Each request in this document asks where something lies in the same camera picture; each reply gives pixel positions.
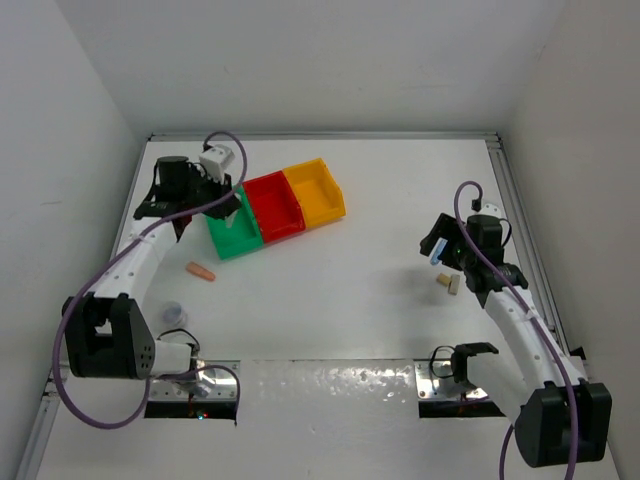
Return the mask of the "blue correction tape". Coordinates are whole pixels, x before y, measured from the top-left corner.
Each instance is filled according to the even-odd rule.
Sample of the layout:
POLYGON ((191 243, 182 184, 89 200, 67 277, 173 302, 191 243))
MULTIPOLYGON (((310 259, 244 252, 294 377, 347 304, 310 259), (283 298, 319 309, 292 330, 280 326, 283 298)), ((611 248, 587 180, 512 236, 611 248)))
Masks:
POLYGON ((440 256, 442 255, 446 246, 447 246, 447 241, 445 239, 440 239, 430 257, 431 265, 438 265, 440 263, 440 256))

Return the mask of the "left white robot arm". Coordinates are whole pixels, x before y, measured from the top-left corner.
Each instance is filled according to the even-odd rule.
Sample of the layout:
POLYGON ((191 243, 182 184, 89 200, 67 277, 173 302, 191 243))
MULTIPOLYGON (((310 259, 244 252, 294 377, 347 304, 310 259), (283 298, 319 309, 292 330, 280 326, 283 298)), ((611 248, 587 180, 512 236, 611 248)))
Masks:
POLYGON ((67 301, 63 307, 70 315, 65 342, 75 376, 144 380, 182 375, 193 367, 194 345, 156 339, 140 304, 194 209, 230 221, 241 207, 226 171, 233 158, 229 148, 216 145, 197 162, 184 156, 157 159, 151 187, 134 211, 123 245, 126 256, 79 302, 67 301))

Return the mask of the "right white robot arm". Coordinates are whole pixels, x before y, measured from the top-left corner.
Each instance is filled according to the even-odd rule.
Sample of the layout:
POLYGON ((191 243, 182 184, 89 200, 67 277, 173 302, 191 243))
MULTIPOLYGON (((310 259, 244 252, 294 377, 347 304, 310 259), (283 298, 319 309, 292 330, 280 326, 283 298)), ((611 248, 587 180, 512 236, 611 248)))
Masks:
POLYGON ((462 343, 451 354, 455 383, 484 390, 510 420, 519 453, 533 468, 603 459, 612 398, 561 351, 534 305, 520 269, 505 262, 502 225, 490 210, 462 223, 446 213, 420 242, 428 256, 439 241, 445 266, 463 273, 467 288, 499 328, 515 361, 489 342, 462 343))

